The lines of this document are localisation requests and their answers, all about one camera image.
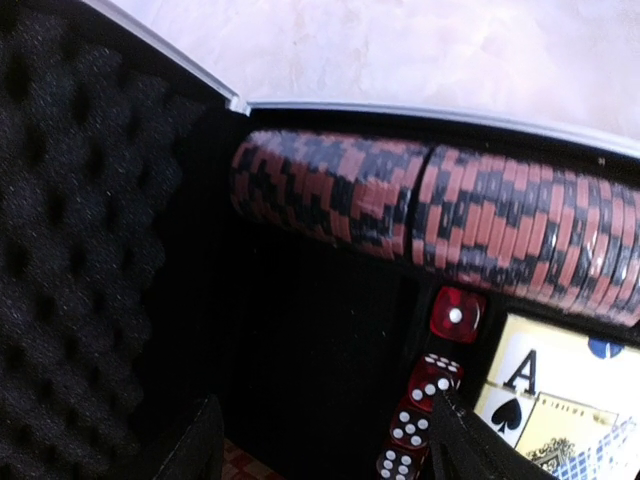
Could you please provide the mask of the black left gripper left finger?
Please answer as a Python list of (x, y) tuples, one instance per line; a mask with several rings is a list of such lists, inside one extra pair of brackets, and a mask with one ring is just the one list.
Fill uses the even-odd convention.
[(217, 396), (211, 394), (195, 403), (151, 478), (221, 479), (223, 460), (223, 415)]

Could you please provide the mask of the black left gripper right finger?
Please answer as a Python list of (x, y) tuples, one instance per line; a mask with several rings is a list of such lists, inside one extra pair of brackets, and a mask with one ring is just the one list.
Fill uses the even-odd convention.
[(435, 479), (528, 480), (553, 476), (517, 453), (472, 410), (456, 390), (433, 400), (429, 450)]

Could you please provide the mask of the blue playing card deck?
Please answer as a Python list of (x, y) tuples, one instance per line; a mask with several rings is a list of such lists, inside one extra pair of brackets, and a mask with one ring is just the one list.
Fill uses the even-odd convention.
[(639, 476), (639, 351), (510, 314), (475, 405), (558, 479)]

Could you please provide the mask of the aluminium poker case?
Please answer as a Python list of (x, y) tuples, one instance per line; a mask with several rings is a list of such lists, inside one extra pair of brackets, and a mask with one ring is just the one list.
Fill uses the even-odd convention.
[(639, 193), (636, 141), (467, 112), (251, 102), (108, 1), (1, 5), (1, 475), (152, 479), (197, 401), (283, 479), (379, 479), (416, 312), (486, 297), (455, 389), (508, 315), (639, 351), (632, 326), (460, 283), (240, 214), (246, 137), (445, 144)]

